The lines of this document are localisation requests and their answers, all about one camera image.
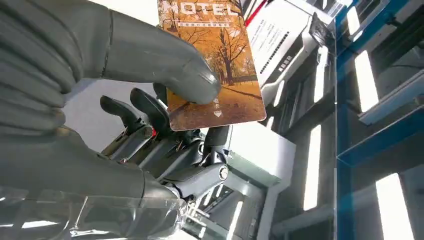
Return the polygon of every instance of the gray robotic arm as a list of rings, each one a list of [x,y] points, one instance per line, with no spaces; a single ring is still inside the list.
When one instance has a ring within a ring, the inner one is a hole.
[[[0,0],[0,73],[0,185],[28,190],[34,199],[46,189],[177,198],[138,167],[92,151],[63,126],[63,94],[80,79],[160,83],[198,104],[221,89],[190,44],[86,0]],[[149,223],[163,223],[162,215]]]

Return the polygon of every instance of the transparent plastic cover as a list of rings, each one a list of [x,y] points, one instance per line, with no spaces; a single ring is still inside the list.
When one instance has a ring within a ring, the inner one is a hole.
[[[2,240],[156,240],[181,230],[182,199],[82,196],[0,186]]]

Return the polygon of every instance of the tree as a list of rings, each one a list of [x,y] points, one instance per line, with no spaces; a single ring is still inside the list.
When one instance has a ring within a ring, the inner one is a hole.
[[[243,52],[247,46],[246,41],[241,39],[240,31],[233,31],[231,32],[231,35],[232,36],[230,36],[226,28],[221,28],[219,31],[219,40],[221,46],[219,46],[218,52],[225,65],[226,77],[229,86],[234,85],[231,63]]]
[[[159,18],[161,19],[160,28],[176,35],[177,37],[194,45],[196,43],[206,42],[205,37],[210,33],[210,30],[202,27],[181,27],[179,23],[184,21],[197,21],[203,18],[201,9],[196,9],[196,14],[185,15],[178,14],[174,7],[168,7],[165,11],[164,4],[168,6],[180,6],[182,0],[162,0],[159,3]]]

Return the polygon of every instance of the metal screw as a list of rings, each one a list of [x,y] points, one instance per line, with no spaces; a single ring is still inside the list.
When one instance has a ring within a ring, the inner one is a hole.
[[[227,179],[227,177],[228,177],[228,167],[227,166],[222,166],[219,169],[219,178],[221,180],[225,180],[225,179]]]

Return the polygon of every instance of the fluorescent light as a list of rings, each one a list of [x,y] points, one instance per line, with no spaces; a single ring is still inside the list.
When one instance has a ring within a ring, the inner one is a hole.
[[[360,108],[362,112],[366,112],[379,102],[367,50],[355,58],[355,70],[359,88]]]
[[[236,230],[237,221],[239,220],[240,212],[242,211],[243,201],[239,201],[235,207],[234,215],[232,216],[231,224],[229,225],[228,235],[226,240],[231,240],[234,235],[234,230]]]
[[[327,58],[329,55],[329,49],[326,46],[322,46],[318,49],[319,52],[319,63],[316,66],[315,73],[315,91],[313,94],[313,102],[316,103],[324,96],[324,76],[326,72]]]
[[[384,240],[414,240],[399,175],[393,173],[375,186]]]
[[[221,183],[221,185],[219,185],[218,190],[216,191],[216,197],[219,197],[221,194],[221,191],[223,190],[224,184]]]
[[[361,24],[359,23],[357,8],[355,6],[351,7],[349,11],[347,12],[347,26],[349,29],[349,34],[352,36],[356,31],[359,29]],[[362,30],[358,32],[354,37],[353,41],[356,41],[361,35]]]
[[[45,226],[56,225],[56,224],[58,223],[52,222],[52,221],[28,221],[22,225],[22,228],[31,229],[31,228],[45,227]]]
[[[278,103],[280,103],[281,94],[283,93],[283,88],[284,88],[284,80],[282,80],[278,85],[277,94],[275,95],[275,98],[274,98],[274,107],[276,107]]]
[[[211,197],[212,197],[212,193],[214,192],[215,188],[212,188],[212,190],[210,190],[206,197],[204,198],[204,202],[203,202],[203,206],[207,206],[209,204],[209,202],[211,201]]]
[[[310,132],[309,154],[307,156],[306,185],[303,210],[315,208],[318,203],[318,181],[320,174],[321,125]]]
[[[271,128],[273,127],[273,123],[274,123],[274,116],[271,116],[271,117],[268,119],[268,122],[266,123],[266,128],[267,128],[267,129],[271,129]]]
[[[203,235],[205,235],[206,227],[202,227],[199,233],[199,238],[203,238]]]

